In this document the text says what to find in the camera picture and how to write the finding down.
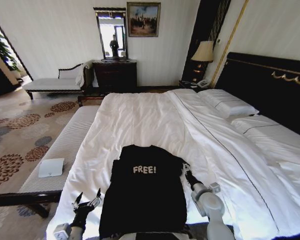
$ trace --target potted plant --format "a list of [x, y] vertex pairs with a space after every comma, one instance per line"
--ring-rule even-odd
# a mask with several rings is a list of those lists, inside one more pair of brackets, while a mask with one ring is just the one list
[[10, 55], [11, 52], [9, 51], [9, 47], [1, 39], [5, 39], [5, 37], [0, 34], [0, 58], [13, 73], [13, 75], [18, 79], [20, 78], [20, 70], [17, 67], [17, 61], [13, 56]]

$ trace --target black t-shirt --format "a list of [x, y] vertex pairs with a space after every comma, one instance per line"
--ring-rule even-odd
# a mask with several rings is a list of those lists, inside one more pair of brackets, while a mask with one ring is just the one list
[[114, 160], [105, 193], [100, 238], [137, 232], [178, 232], [187, 220], [183, 160], [166, 150], [135, 145]]

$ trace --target green leaves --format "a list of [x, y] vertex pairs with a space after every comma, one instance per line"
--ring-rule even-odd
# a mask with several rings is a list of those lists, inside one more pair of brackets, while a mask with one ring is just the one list
[[5, 37], [0, 34], [0, 58], [4, 61], [10, 71], [17, 70], [20, 72], [17, 67], [16, 59], [11, 56], [8, 46], [2, 41], [2, 39], [5, 39]]

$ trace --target dark wooden dresser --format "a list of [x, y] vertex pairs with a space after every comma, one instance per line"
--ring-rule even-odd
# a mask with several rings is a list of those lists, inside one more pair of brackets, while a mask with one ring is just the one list
[[98, 60], [93, 63], [100, 91], [134, 93], [137, 89], [137, 61]]

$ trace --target lampshade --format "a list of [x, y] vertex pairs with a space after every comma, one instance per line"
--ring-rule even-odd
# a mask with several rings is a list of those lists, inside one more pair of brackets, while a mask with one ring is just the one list
[[191, 58], [193, 61], [198, 62], [212, 62], [214, 60], [214, 56], [212, 53], [212, 49], [214, 47], [213, 41], [202, 41], [195, 54]]

